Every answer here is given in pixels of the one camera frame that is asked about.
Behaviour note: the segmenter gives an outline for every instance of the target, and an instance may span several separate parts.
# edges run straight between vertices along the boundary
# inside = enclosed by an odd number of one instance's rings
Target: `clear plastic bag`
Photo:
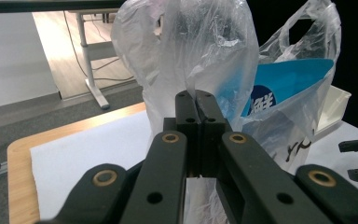
[[[175,116],[174,96],[195,89],[212,93],[233,128],[241,129],[258,61],[246,1],[127,1],[115,18],[112,41],[144,87],[153,134],[162,131],[163,118]]]
[[[298,20],[313,20],[306,34],[289,44],[289,30]],[[260,47],[259,63],[325,58],[337,61],[341,28],[336,6],[329,0],[309,0]],[[322,113],[335,66],[316,84],[261,112],[242,118],[250,134],[283,168],[294,173],[307,158]]]

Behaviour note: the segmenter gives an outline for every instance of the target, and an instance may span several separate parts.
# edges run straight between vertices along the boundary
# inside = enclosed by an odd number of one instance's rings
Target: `screw hole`
[[[173,133],[167,133],[162,136],[162,141],[166,143],[175,143],[179,141],[179,136]]]
[[[194,122],[196,122],[196,120],[195,119],[186,119],[186,122],[187,123],[194,123]]]
[[[281,202],[281,203],[285,203],[285,204],[292,204],[294,202],[292,196],[290,196],[287,193],[278,193],[277,194],[277,199]]]
[[[113,170],[103,170],[98,172],[93,178],[92,183],[97,187],[105,187],[113,184],[117,179],[117,173]]]
[[[308,173],[308,176],[313,182],[320,186],[332,188],[337,184],[335,178],[323,171],[313,170]]]
[[[239,134],[239,133],[234,133],[232,134],[229,139],[232,141],[232,142],[235,142],[235,143],[245,143],[246,142],[246,137]]]
[[[162,201],[162,194],[159,192],[153,192],[147,195],[147,201],[152,204],[160,203]]]

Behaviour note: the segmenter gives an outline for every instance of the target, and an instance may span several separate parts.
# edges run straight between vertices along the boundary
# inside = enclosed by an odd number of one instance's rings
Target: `blue object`
[[[242,117],[262,111],[323,79],[333,67],[330,59],[302,59],[257,67],[255,85]]]

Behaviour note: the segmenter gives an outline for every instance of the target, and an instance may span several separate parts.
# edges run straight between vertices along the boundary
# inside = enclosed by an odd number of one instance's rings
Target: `paper sheet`
[[[113,163],[129,169],[148,150],[150,125],[145,112],[31,148],[41,219],[54,218],[88,169]]]

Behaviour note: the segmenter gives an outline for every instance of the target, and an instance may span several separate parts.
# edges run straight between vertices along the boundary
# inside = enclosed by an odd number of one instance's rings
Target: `white wall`
[[[32,14],[0,14],[0,105],[55,92]]]

